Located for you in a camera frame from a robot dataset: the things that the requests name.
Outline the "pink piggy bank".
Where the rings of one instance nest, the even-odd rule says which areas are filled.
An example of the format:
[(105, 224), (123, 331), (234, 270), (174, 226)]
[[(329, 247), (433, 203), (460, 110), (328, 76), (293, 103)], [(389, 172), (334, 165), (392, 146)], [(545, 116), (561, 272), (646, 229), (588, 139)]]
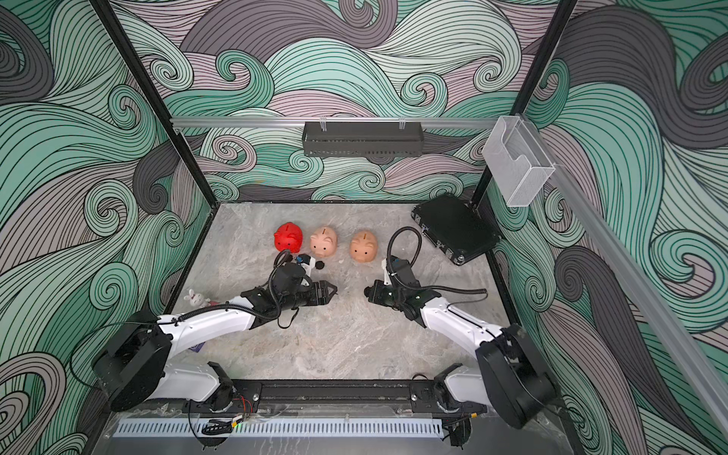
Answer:
[(319, 259), (328, 258), (337, 252), (337, 233), (329, 226), (319, 227), (310, 235), (312, 254)]
[(377, 257), (377, 252), (377, 237), (371, 231), (357, 232), (350, 242), (350, 256), (358, 263), (371, 263)]

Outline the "red piggy bank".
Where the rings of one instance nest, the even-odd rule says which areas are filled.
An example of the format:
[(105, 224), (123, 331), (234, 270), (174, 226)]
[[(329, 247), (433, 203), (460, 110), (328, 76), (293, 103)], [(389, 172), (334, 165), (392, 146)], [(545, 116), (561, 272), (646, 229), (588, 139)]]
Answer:
[(289, 250), (298, 254), (303, 246), (303, 231), (294, 223), (282, 224), (274, 233), (274, 246), (278, 251)]

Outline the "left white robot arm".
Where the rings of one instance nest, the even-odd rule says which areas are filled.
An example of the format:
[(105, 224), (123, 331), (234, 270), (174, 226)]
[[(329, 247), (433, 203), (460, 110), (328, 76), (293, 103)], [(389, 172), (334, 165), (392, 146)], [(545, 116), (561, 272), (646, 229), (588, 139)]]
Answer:
[(211, 339), (276, 322), (288, 309), (327, 305), (337, 286), (313, 281), (310, 272), (308, 265), (287, 262), (274, 267), (265, 286), (225, 303), (176, 315), (133, 314), (92, 364), (111, 411), (130, 411), (149, 400), (191, 401), (214, 413), (227, 410), (236, 388), (225, 370), (216, 362), (190, 366), (176, 357)]

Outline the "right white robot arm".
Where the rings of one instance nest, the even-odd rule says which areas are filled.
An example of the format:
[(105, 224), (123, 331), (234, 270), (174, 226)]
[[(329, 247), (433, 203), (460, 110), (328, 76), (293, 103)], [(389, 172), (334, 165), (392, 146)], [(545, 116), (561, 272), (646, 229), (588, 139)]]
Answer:
[(444, 388), (442, 408), (482, 405), (522, 428), (559, 398), (553, 372), (519, 324), (503, 328), (456, 307), (438, 289), (421, 286), (407, 260), (392, 257), (382, 268), (384, 278), (365, 289), (370, 303), (447, 337), (477, 361), (476, 368), (456, 364), (436, 380)]

